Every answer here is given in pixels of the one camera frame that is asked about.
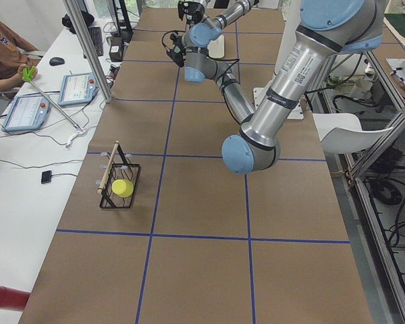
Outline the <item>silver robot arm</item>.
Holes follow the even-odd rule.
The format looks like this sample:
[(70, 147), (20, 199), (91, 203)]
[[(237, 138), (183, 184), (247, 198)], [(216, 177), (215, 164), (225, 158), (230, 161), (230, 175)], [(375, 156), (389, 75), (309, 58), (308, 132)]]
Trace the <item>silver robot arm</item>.
[(248, 102), (231, 67), (209, 57), (207, 46), (225, 27), (247, 14), (256, 1), (237, 1), (223, 13), (209, 17), (207, 1), (179, 3), (179, 15), (190, 25), (181, 38), (186, 52), (185, 79), (213, 80), (231, 114), (238, 133), (221, 147), (226, 167), (238, 174), (264, 170), (279, 159), (276, 134), (319, 73), (326, 59), (340, 53), (362, 53), (382, 40), (386, 1), (302, 1), (296, 42), (276, 73), (258, 107)]
[(210, 28), (223, 30), (240, 17), (247, 14), (253, 7), (259, 4), (259, 1), (236, 1), (231, 7), (212, 18), (206, 13), (206, 8), (209, 3), (210, 1), (189, 1), (188, 4), (184, 6), (186, 23), (191, 27), (197, 24), (205, 24)]

